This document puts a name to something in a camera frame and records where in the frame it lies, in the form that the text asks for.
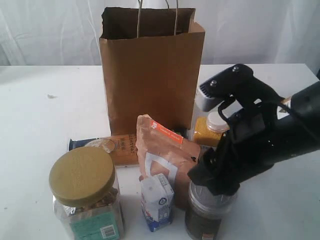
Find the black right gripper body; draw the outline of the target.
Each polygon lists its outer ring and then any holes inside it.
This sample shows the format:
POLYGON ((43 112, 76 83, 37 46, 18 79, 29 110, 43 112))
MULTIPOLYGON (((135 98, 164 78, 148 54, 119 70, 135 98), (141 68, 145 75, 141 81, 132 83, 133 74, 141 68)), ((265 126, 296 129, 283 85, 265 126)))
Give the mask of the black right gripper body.
POLYGON ((217 151, 229 154, 228 165, 238 183, 278 162, 295 157, 295 105, 292 100, 262 101, 229 119, 230 130, 217 151))

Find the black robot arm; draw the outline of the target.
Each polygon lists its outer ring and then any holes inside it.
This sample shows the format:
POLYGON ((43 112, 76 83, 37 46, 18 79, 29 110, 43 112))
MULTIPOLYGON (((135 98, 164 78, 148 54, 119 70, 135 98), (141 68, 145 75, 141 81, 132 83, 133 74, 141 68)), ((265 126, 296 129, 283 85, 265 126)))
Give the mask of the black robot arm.
POLYGON ((240 184, 276 163, 320 148, 320 85, 291 98, 290 105, 270 86, 247 83, 222 101, 218 114, 233 102, 241 109, 223 119, 229 130, 216 149, 208 149, 188 171, 190 180, 214 195, 233 195, 240 184))

